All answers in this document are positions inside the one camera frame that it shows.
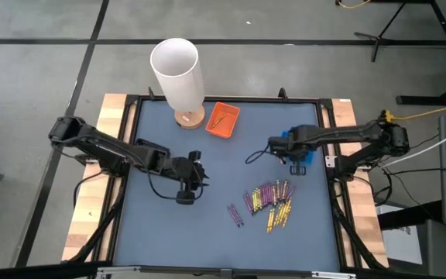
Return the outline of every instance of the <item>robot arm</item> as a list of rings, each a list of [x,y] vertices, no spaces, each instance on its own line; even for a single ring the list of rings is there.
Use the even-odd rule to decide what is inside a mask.
[[[49,138],[54,146],[78,148],[88,158],[96,159],[101,169],[114,177],[125,176],[131,163],[139,171],[180,181],[181,189],[173,198],[180,204],[193,204],[193,191],[207,186],[203,184],[207,176],[199,163],[199,151],[190,152],[188,158],[170,158],[170,150],[166,147],[144,139],[138,139],[135,145],[124,143],[97,131],[79,117],[60,117]]]
[[[335,158],[334,177],[347,180],[352,179],[359,166],[372,164],[385,155],[399,157],[410,150],[406,129],[384,120],[339,128],[301,125],[293,127],[286,137],[268,138],[271,154],[283,162],[285,158],[292,161],[290,173],[293,175],[305,175],[305,166],[300,162],[309,152],[329,143],[371,143],[350,156]]]

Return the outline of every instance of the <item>orange tray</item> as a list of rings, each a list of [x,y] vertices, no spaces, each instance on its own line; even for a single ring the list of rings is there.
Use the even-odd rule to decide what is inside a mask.
[[[208,124],[206,125],[206,131],[225,139],[229,138],[232,136],[239,113],[240,108],[222,102],[216,102]]]

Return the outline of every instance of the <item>white cylinder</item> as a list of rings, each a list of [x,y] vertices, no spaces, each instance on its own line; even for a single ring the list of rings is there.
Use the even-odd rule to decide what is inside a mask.
[[[164,40],[151,53],[151,67],[172,109],[199,109],[204,100],[204,84],[195,45],[179,38]]]

